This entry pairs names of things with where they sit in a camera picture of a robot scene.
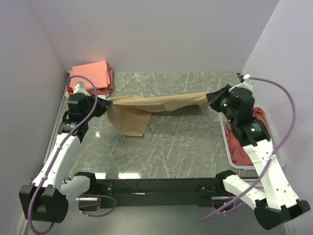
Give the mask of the tan t-shirt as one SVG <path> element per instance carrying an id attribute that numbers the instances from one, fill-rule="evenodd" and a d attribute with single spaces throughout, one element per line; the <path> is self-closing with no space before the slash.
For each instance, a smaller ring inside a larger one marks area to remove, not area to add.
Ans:
<path id="1" fill-rule="evenodd" d="M 123 96 L 110 99 L 108 121 L 122 135 L 142 137 L 152 113 L 172 112 L 180 108 L 198 105 L 209 106 L 205 93 L 180 94 L 160 97 Z"/>

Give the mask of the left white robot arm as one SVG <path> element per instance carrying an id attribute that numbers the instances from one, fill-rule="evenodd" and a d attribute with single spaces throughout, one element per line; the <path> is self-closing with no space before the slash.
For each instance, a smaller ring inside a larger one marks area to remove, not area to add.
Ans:
<path id="1" fill-rule="evenodd" d="M 19 191 L 27 220 L 61 223 L 71 202 L 82 194 L 91 197 L 97 193 L 94 173 L 78 172 L 67 185 L 62 183 L 69 163 L 89 129 L 88 122 L 102 116 L 112 102 L 93 94 L 76 93 L 69 97 L 67 106 L 45 165 L 37 177 Z"/>

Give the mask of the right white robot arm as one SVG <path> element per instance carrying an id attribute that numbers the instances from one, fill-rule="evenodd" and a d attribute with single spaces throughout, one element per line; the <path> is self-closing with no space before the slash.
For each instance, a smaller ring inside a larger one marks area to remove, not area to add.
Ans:
<path id="1" fill-rule="evenodd" d="M 301 200 L 289 184 L 277 158 L 268 129 L 254 113 L 252 91 L 226 85 L 206 95 L 209 106 L 223 113 L 233 136 L 251 159 L 263 191 L 248 184 L 231 170 L 216 175 L 215 191 L 219 195 L 233 194 L 230 201 L 242 200 L 253 209 L 259 224 L 271 230 L 308 212 L 309 202 Z"/>

